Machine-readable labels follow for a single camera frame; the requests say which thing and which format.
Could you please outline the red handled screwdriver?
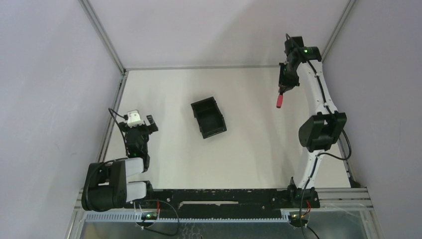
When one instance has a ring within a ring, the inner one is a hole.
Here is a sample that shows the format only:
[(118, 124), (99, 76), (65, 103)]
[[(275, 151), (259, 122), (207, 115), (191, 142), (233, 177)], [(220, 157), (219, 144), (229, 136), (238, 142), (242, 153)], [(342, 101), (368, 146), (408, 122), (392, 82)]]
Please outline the red handled screwdriver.
[(277, 97), (277, 101), (276, 101), (276, 108), (280, 109), (282, 107), (283, 99), (284, 99), (284, 95), (279, 94), (278, 97)]

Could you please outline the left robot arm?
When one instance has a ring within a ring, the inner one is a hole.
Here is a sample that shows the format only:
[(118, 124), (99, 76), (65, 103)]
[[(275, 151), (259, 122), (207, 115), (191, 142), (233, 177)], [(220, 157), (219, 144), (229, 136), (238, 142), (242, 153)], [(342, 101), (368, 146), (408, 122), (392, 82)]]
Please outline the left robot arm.
[(130, 182), (128, 178), (149, 169), (149, 136), (157, 132), (158, 127), (151, 115), (146, 117), (148, 124), (137, 111), (127, 117), (126, 121), (119, 123), (127, 156), (89, 165), (81, 197), (85, 211), (119, 209), (134, 200), (145, 208), (155, 203), (156, 195), (149, 181)]

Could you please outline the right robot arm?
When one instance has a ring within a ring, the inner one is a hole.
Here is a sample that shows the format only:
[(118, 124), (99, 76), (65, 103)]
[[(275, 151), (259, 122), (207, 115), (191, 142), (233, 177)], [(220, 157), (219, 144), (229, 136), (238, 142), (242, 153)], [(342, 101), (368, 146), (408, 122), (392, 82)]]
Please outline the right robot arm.
[(304, 158), (288, 186), (288, 202), (301, 207), (315, 191), (315, 177), (321, 159), (336, 144), (347, 122), (346, 113), (340, 112), (329, 94), (322, 65), (322, 56), (316, 46), (306, 47), (301, 36), (286, 35), (284, 43), (286, 61), (280, 63), (279, 96), (276, 107), (280, 108), (283, 96), (295, 87), (306, 93), (309, 117), (300, 126), (298, 138), (304, 148)]

